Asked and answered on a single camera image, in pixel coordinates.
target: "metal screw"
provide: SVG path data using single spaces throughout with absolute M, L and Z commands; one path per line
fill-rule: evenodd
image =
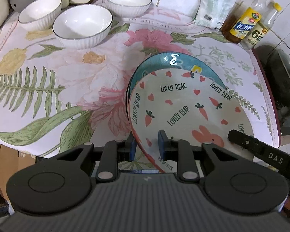
M 98 174 L 98 177 L 101 179 L 101 180 L 108 180 L 110 178 L 113 177 L 113 174 L 111 172 L 108 172 L 108 171 L 104 171 L 104 172 L 101 172 Z
M 183 173 L 183 177 L 186 180 L 193 180 L 193 179 L 196 179 L 198 177 L 198 174 L 196 172 L 188 171 L 188 172 Z

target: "pink bunny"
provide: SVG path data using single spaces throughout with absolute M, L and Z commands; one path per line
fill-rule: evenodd
M 200 143 L 203 143 L 205 141 L 212 142 L 215 145 L 218 145 L 220 147 L 224 147 L 223 139 L 217 135 L 217 134 L 211 134 L 209 130 L 205 126 L 200 125 L 199 129 L 202 133 L 192 130 L 192 136 Z

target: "teal plate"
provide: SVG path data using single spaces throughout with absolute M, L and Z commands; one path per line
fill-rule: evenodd
M 213 80 L 216 84 L 219 84 L 225 89 L 225 85 L 219 76 L 209 66 L 197 58 L 179 52 L 163 52 L 149 57 L 136 68 L 131 77 L 130 84 L 128 85 L 128 99 L 135 85 L 144 76 L 153 71 L 167 68 L 192 70 L 194 73 L 201 74 Z

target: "white plastic bag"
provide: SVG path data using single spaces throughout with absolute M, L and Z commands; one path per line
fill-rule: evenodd
M 192 19 L 197 25 L 219 30 L 236 0 L 201 0 L 199 10 Z

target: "yellow label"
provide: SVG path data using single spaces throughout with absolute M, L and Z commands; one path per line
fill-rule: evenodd
M 249 7 L 230 30 L 230 33 L 243 39 L 260 19 L 261 14 Z
M 249 32 L 245 40 L 255 46 L 265 36 L 266 33 L 268 33 L 268 30 L 260 23 L 257 23 L 251 32 Z

